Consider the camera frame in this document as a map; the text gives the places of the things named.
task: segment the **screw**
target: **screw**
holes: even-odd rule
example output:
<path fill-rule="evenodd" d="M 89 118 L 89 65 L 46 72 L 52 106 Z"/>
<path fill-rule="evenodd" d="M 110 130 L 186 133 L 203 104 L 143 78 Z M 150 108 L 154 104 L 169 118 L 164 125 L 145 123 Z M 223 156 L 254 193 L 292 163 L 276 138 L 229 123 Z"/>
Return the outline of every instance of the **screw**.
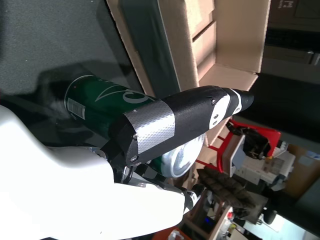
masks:
<path fill-rule="evenodd" d="M 138 157 L 135 155 L 135 156 L 133 156 L 131 159 L 130 159 L 130 162 L 134 162 L 135 160 L 137 160 L 138 159 Z"/>

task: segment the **black object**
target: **black object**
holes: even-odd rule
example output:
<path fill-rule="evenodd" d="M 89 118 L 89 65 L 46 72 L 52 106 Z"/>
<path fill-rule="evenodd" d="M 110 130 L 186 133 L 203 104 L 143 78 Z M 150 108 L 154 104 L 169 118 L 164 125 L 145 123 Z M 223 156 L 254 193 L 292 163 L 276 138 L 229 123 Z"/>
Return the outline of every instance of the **black object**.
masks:
<path fill-rule="evenodd" d="M 241 117 L 320 143 L 320 84 L 260 73 L 250 92 L 254 103 Z"/>
<path fill-rule="evenodd" d="M 140 154 L 135 137 L 137 132 L 127 116 L 123 114 L 111 124 L 108 133 L 110 141 L 101 148 L 108 155 L 108 161 L 114 169 L 115 181 L 123 182 L 126 166 L 137 167 L 145 164 L 204 134 L 223 119 L 230 117 L 235 111 L 247 109 L 253 102 L 253 96 L 244 91 L 235 91 L 217 86 L 202 86 L 164 98 L 162 101 L 174 114 L 174 135 Z M 149 103 L 147 106 L 151 108 L 153 105 L 157 106 L 159 101 L 161 100 Z M 136 116 L 141 114 L 140 112 L 137 108 Z"/>
<path fill-rule="evenodd" d="M 320 51 L 320 32 L 268 28 L 265 44 L 301 51 Z"/>
<path fill-rule="evenodd" d="M 266 224 L 272 224 L 277 216 L 277 211 L 272 210 L 270 208 L 267 208 L 266 210 L 263 210 L 263 220 Z"/>
<path fill-rule="evenodd" d="M 234 127 L 230 122 L 227 122 L 226 127 L 234 135 L 245 135 L 243 151 L 247 156 L 259 160 L 262 160 L 263 156 L 267 156 L 271 149 L 269 140 L 256 129 L 246 126 Z"/>

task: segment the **cardboard box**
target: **cardboard box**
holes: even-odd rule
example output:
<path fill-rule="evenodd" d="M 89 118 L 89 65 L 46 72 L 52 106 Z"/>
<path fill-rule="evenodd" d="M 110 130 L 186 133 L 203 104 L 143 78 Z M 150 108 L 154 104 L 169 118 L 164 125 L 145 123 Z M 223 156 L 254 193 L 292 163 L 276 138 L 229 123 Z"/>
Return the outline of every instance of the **cardboard box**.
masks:
<path fill-rule="evenodd" d="M 269 27 L 320 32 L 320 1 L 272 0 Z"/>
<path fill-rule="evenodd" d="M 145 65 L 150 61 L 156 65 L 159 58 L 150 51 L 146 56 L 146 51 L 137 50 L 141 46 L 136 36 L 130 34 L 132 29 L 128 27 L 125 19 L 128 15 L 124 15 L 121 1 L 106 1 L 143 90 L 153 96 L 154 79 Z M 168 44 L 167 59 L 174 67 L 172 81 L 178 82 L 180 91 L 206 85 L 249 90 L 254 84 L 256 73 L 261 70 L 270 0 L 144 1 L 131 0 L 129 4 L 135 5 L 137 11 L 144 4 L 153 4 L 154 15 L 146 14 L 144 20 L 157 28 L 155 41 Z M 140 11 L 132 17 L 141 18 L 144 14 L 145 11 Z M 155 15 L 160 16 L 161 23 L 155 22 Z M 141 23 L 135 27 L 143 28 L 145 22 Z M 140 40 L 144 45 L 152 45 L 145 42 L 146 38 L 147 35 Z M 207 132 L 206 145 L 213 144 L 227 121 Z"/>

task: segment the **white logo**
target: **white logo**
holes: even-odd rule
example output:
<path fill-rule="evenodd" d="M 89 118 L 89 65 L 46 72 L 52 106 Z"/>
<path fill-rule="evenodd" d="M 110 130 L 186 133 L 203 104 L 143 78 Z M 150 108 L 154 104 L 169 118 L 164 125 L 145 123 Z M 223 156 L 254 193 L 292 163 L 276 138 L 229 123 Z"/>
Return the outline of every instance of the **white logo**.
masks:
<path fill-rule="evenodd" d="M 116 94 L 116 93 L 123 93 L 122 97 L 123 97 L 123 100 L 126 101 L 127 103 L 129 104 L 141 104 L 147 100 L 152 100 L 152 101 L 155 101 L 154 99 L 152 99 L 151 97 L 147 96 L 147 95 L 144 95 L 142 94 L 141 92 L 138 92 L 138 91 L 135 91 L 135 90 L 132 90 L 132 89 L 126 89 L 126 90 L 121 90 L 121 91 L 114 91 L 114 92 L 110 92 L 110 93 L 107 93 L 107 94 L 104 94 L 106 91 L 108 91 L 109 89 L 111 88 L 114 88 L 114 87 L 118 87 L 118 85 L 113 85 L 113 86 L 110 86 L 108 88 L 106 88 L 105 90 L 103 90 L 99 96 L 96 98 L 95 102 L 109 96 L 109 95 L 112 95 L 112 94 Z M 130 95 L 136 95 L 136 94 L 139 94 L 141 96 L 141 98 L 130 98 Z"/>

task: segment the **silver tape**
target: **silver tape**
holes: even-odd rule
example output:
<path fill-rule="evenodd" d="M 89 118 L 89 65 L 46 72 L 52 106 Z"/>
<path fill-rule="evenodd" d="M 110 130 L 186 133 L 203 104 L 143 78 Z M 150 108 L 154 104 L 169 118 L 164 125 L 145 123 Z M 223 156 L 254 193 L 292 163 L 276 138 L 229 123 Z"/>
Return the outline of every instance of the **silver tape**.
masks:
<path fill-rule="evenodd" d="M 124 115 L 136 132 L 138 154 L 175 135 L 175 115 L 171 108 L 161 100 L 144 105 Z"/>

